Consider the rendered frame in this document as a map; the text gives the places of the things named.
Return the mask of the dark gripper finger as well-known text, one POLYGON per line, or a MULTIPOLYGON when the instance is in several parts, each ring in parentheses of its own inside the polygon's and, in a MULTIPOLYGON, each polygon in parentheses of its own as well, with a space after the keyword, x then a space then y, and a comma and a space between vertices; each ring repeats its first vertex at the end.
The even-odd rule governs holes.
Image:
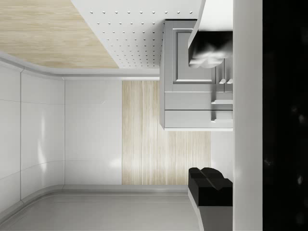
POLYGON ((197 206, 232 206, 233 184, 210 167, 189 169, 188 188, 197 206))
POLYGON ((191 68, 214 68, 232 56, 232 31, 198 31, 188 50, 191 68))

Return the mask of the white cabinet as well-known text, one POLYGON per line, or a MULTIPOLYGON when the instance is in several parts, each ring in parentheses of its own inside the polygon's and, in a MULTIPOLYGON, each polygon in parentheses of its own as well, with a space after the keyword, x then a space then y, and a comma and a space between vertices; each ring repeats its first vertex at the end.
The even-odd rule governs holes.
POLYGON ((159 121, 164 130, 233 129, 233 60, 189 67, 188 41, 195 21, 166 20, 159 80, 159 121))

